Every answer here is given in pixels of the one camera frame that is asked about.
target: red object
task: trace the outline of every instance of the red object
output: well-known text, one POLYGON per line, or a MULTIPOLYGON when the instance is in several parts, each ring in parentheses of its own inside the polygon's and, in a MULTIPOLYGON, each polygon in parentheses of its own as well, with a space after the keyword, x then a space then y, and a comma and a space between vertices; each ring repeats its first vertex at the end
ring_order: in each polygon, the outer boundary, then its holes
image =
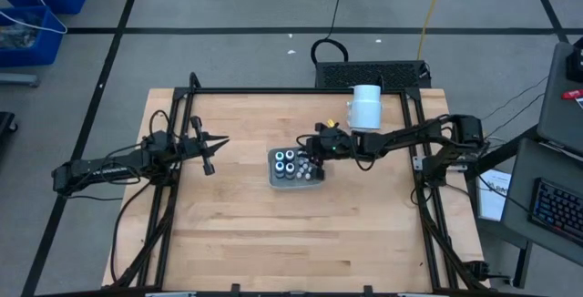
POLYGON ((565 100, 570 100, 578 97, 583 97, 583 89, 579 90, 572 90, 563 93, 563 97, 565 100))

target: yellow cable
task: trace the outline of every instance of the yellow cable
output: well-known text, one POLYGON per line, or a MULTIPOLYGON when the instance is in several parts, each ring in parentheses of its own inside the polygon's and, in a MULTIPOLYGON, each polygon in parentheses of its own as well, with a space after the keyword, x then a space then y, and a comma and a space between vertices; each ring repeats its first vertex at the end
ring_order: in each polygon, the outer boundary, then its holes
POLYGON ((429 19, 431 14, 434 12, 435 3, 437 0, 431 0, 431 6, 429 6, 429 12, 425 18, 425 23, 423 24, 423 30, 421 31, 421 39, 419 40, 419 49, 417 50, 417 60, 421 60, 421 50, 423 49, 423 41, 425 40, 425 29, 429 25, 429 19))

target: gray floor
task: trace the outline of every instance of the gray floor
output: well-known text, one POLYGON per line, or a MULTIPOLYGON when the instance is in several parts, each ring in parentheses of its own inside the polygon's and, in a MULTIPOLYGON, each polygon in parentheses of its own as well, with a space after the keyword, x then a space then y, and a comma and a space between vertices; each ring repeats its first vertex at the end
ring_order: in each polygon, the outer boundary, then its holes
MULTIPOLYGON (((130 27, 328 26, 335 0, 136 0, 130 27)), ((579 0, 550 0, 564 27, 582 28, 579 0)), ((72 27, 115 27, 126 0, 87 0, 83 12, 62 16, 72 27)), ((338 26, 419 27, 431 0, 341 0, 338 26)), ((550 28, 539 0, 439 0, 432 27, 550 28)), ((0 295, 20 293, 55 200, 50 171, 69 159, 113 36, 65 36, 50 67, 2 71, 38 74, 36 89, 0 87, 0 109, 18 116, 20 130, 0 162, 0 295)), ((311 87, 309 52, 321 35, 125 35, 121 40, 84 158, 103 156, 136 139, 147 93, 187 84, 196 71, 206 87, 311 87)), ((417 35, 340 35, 352 60, 413 59, 417 35)), ((569 36, 571 42, 578 36, 569 36)), ((436 36, 424 44, 434 87, 452 112, 482 117, 548 73, 556 36, 436 36)), ((323 60, 340 58, 322 47, 323 60)), ((485 122, 491 131, 525 106, 543 85, 485 122)), ((537 122, 540 103, 496 133, 512 138, 537 122)), ((511 170, 511 164, 502 167, 511 170)), ((112 186, 88 190, 120 196, 112 186)), ((118 202, 74 200, 66 206, 37 293, 96 289, 108 255, 118 202)), ((517 249, 481 235, 495 271, 514 271, 517 249)), ((524 293, 578 295, 583 268, 540 248, 524 293)))

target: white mug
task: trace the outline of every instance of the white mug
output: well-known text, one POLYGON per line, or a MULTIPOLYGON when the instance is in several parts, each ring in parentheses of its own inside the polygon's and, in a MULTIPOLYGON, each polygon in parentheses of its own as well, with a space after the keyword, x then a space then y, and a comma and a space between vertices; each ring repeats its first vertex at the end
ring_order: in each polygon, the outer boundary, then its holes
POLYGON ((348 126, 352 130, 370 130, 381 128, 381 87, 360 85, 354 87, 354 99, 348 106, 348 126))

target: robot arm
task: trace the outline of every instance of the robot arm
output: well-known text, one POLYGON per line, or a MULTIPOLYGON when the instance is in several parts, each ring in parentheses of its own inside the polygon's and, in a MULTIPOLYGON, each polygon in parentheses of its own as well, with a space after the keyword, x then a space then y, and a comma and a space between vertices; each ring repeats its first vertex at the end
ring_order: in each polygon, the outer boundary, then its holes
POLYGON ((214 173, 210 157, 227 142, 208 146, 207 141, 220 140, 228 137, 214 137, 203 132, 200 118, 192 117, 190 124, 195 129, 195 138, 174 138, 164 131, 157 131, 149 137, 144 137, 139 148, 127 155, 112 157, 112 154, 102 159, 71 160, 53 170, 53 190, 60 195, 70 196, 91 184, 119 181, 143 177, 156 183, 164 179, 168 168, 173 164, 196 157, 203 157, 206 175, 214 173))
POLYGON ((317 166, 316 179, 324 179, 322 165, 325 160, 356 159, 359 167, 361 161, 370 162, 368 168, 361 167, 368 170, 390 151, 422 143, 438 143, 443 146, 441 150, 434 156, 425 157, 415 165, 415 170, 420 171, 429 184, 441 186, 445 184, 447 167, 461 155, 477 152, 485 145, 481 121, 465 115, 443 115, 387 134, 353 132, 349 135, 338 128, 338 123, 331 128, 318 123, 315 130, 318 134, 310 135, 302 149, 317 166), (444 130, 451 131, 450 137, 443 135, 444 130))

